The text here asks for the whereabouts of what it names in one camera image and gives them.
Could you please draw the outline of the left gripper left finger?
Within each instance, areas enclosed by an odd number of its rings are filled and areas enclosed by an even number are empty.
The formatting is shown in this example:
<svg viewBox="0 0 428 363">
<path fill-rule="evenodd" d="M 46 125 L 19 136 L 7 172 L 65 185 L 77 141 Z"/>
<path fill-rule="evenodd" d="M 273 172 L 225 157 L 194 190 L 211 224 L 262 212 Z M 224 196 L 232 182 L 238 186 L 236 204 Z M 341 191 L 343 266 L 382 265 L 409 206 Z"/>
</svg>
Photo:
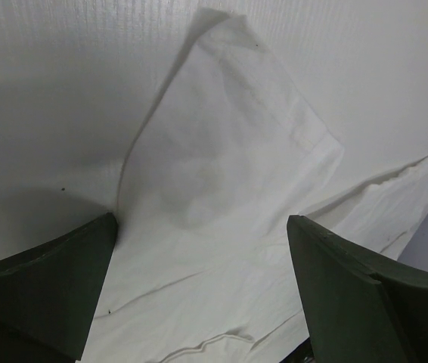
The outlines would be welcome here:
<svg viewBox="0 0 428 363">
<path fill-rule="evenodd" d="M 0 260 L 0 362 L 81 360 L 117 232 L 106 213 Z"/>
</svg>

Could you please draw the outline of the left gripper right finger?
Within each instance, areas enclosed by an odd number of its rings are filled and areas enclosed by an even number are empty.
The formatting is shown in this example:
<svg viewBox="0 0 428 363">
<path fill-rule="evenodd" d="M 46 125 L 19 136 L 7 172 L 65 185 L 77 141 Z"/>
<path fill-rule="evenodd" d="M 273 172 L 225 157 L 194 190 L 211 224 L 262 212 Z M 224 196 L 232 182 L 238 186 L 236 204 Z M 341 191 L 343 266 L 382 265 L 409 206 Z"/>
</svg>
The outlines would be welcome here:
<svg viewBox="0 0 428 363">
<path fill-rule="evenodd" d="M 428 362 L 428 272 L 290 216 L 287 236 L 317 362 Z"/>
</svg>

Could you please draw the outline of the white t-shirt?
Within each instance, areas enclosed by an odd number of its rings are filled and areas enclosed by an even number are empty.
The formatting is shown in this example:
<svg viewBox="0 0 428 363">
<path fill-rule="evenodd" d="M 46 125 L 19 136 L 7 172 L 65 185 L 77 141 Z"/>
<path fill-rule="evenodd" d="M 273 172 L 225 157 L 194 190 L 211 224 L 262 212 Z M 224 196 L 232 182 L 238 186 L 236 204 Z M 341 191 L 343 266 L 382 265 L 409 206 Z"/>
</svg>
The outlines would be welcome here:
<svg viewBox="0 0 428 363">
<path fill-rule="evenodd" d="M 85 362 L 280 362 L 308 338 L 291 215 L 390 259 L 428 212 L 428 157 L 334 208 L 344 148 L 250 29 L 199 36 L 123 165 Z"/>
</svg>

